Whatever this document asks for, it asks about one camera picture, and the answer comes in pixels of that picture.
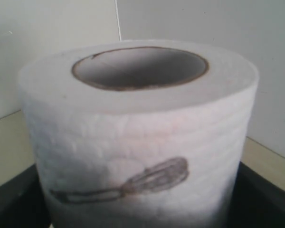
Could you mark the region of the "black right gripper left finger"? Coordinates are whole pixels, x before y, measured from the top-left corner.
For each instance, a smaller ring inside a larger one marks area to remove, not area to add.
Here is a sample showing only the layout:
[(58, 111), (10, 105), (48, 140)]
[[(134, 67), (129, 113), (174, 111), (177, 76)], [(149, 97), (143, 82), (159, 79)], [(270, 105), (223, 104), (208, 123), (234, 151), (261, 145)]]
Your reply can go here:
[(0, 228), (48, 228), (50, 225), (35, 165), (0, 186)]

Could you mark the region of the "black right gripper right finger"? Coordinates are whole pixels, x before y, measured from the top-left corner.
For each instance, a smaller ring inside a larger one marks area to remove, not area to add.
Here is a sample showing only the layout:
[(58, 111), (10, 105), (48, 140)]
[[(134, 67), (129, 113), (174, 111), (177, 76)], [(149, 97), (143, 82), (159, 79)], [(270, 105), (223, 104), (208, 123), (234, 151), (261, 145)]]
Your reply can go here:
[(240, 163), (227, 228), (285, 228), (285, 191)]

